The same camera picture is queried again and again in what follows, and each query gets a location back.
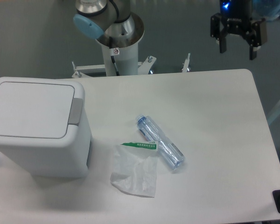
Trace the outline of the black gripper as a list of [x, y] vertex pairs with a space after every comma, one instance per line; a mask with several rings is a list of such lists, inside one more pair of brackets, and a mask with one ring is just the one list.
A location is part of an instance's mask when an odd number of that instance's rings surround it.
[[254, 60], [257, 51], [267, 42], [266, 19], [252, 21], [251, 0], [221, 0], [220, 13], [210, 19], [210, 36], [219, 42], [220, 53], [227, 50], [227, 34], [245, 35], [249, 44], [249, 59]]

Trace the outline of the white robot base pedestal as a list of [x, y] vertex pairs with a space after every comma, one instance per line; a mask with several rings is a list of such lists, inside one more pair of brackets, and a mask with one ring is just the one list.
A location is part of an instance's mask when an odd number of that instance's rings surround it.
[[109, 48], [101, 44], [107, 77], [138, 75], [138, 44]]

